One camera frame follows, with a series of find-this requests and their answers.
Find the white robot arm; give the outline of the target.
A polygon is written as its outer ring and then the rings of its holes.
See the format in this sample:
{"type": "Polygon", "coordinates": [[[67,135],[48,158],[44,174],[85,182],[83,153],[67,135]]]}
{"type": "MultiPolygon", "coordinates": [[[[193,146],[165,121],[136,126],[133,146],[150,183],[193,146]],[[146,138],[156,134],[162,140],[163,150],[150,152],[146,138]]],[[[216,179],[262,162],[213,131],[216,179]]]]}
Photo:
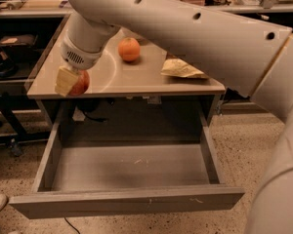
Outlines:
{"type": "Polygon", "coordinates": [[[125,27],[284,122],[245,234],[293,234],[293,29],[177,0],[68,1],[62,57],[70,66],[93,67],[125,27]]]}

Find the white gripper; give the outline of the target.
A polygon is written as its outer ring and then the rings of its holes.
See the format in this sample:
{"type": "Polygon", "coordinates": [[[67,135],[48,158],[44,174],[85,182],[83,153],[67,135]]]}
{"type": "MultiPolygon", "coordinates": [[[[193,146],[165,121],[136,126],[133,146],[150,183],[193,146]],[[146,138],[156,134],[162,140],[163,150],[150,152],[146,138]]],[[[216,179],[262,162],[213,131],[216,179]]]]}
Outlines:
{"type": "Polygon", "coordinates": [[[77,83],[80,78],[80,72],[77,69],[87,70],[92,68],[101,57],[102,52],[102,49],[97,52],[83,51],[66,34],[61,44],[61,55],[64,61],[75,68],[65,66],[59,68],[55,92],[63,97],[76,96],[78,93],[77,83]]]}

